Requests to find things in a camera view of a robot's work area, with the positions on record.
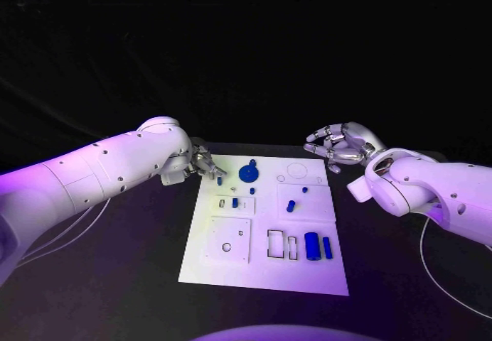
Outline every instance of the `white board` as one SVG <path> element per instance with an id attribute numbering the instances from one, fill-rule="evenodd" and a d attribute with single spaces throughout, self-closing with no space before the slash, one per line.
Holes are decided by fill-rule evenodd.
<path id="1" fill-rule="evenodd" d="M 244 183 L 240 180 L 240 168 L 250 163 L 251 159 L 257 161 L 260 177 L 253 183 Z M 218 186 L 215 179 L 202 177 L 179 282 L 348 296 L 323 160 L 214 155 L 214 162 L 228 172 L 228 176 L 222 178 L 222 186 Z M 309 188 L 307 193 L 302 192 L 305 186 Z M 250 194 L 251 188 L 255 189 L 253 195 Z M 299 196 L 299 205 L 289 213 L 284 201 L 293 195 Z M 222 210 L 218 207 L 218 202 L 224 197 L 230 197 L 231 200 L 237 197 L 240 202 L 254 203 L 254 209 L 251 210 L 251 205 L 247 204 L 248 208 L 245 210 L 244 207 L 242 210 L 234 209 L 235 213 L 228 207 L 225 207 L 227 210 Z M 211 224 L 211 220 L 217 217 L 237 218 L 238 222 L 250 221 L 248 261 L 241 259 L 244 257 L 231 256 L 232 244 L 231 251 L 221 250 L 225 243 L 222 241 L 217 241 L 214 248 L 217 259 L 211 261 L 211 257 L 204 257 L 211 245 L 209 236 L 214 234 L 214 227 L 217 228 L 217 225 Z M 227 222 L 224 226 L 231 227 L 230 238 L 235 237 L 237 224 Z M 268 230 L 283 231 L 283 259 L 267 256 Z M 325 258 L 323 245 L 320 245 L 322 260 L 309 261 L 306 259 L 305 234 L 307 232 L 316 232 L 320 238 L 330 238 L 333 259 Z M 297 261 L 289 260 L 289 237 L 296 238 Z"/>

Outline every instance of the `blue disc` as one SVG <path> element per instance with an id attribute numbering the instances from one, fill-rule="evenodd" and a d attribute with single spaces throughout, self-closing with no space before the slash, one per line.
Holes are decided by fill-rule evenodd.
<path id="1" fill-rule="evenodd" d="M 240 169 L 240 179 L 245 183 L 251 183 L 258 179 L 258 175 L 257 162 L 251 160 L 250 165 L 242 166 Z"/>

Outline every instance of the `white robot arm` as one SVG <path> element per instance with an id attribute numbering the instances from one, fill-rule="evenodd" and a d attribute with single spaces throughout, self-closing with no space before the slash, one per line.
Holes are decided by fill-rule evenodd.
<path id="1" fill-rule="evenodd" d="M 0 285 L 38 237 L 59 222 L 162 176 L 163 185 L 191 173 L 225 176 L 202 141 L 169 117 L 136 131 L 0 176 Z"/>
<path id="2" fill-rule="evenodd" d="M 320 138 L 323 146 L 312 144 Z M 492 168 L 469 163 L 439 163 L 401 148 L 387 149 L 372 131 L 355 122 L 335 124 L 306 138 L 305 149 L 336 163 L 367 167 L 348 189 L 359 202 L 374 198 L 401 217 L 426 215 L 447 231 L 492 245 Z"/>

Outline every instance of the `blue object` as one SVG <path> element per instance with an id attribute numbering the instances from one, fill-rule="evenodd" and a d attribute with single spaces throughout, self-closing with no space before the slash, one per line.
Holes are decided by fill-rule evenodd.
<path id="1" fill-rule="evenodd" d="M 319 261 L 320 260 L 320 240 L 318 239 L 318 233 L 307 232 L 305 234 L 305 240 L 306 240 L 306 258 L 310 261 Z"/>
<path id="2" fill-rule="evenodd" d="M 333 254 L 330 253 L 330 239 L 328 237 L 323 237 L 323 246 L 326 259 L 332 259 Z"/>
<path id="3" fill-rule="evenodd" d="M 258 179 L 258 175 L 257 162 L 251 160 L 250 165 L 242 166 L 240 169 L 240 179 L 245 183 L 251 183 Z"/>
<path id="4" fill-rule="evenodd" d="M 290 200 L 289 201 L 289 206 L 287 206 L 287 212 L 292 212 L 294 210 L 294 206 L 296 206 L 296 201 Z"/>

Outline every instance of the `robotic hand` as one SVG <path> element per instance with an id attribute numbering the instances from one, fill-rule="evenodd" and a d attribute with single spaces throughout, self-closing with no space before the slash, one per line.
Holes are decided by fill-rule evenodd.
<path id="1" fill-rule="evenodd" d="M 38 237 L 59 222 L 156 175 L 163 185 L 191 173 L 225 176 L 204 140 L 170 117 L 136 131 L 0 175 L 0 285 Z"/>
<path id="2" fill-rule="evenodd" d="M 312 142 L 325 137 L 323 145 Z M 439 163 L 414 151 L 387 149 L 372 131 L 355 122 L 335 124 L 306 138 L 305 149 L 336 163 L 367 167 L 348 189 L 359 202 L 374 198 L 401 217 L 426 215 L 447 231 L 492 245 L 492 168 Z"/>

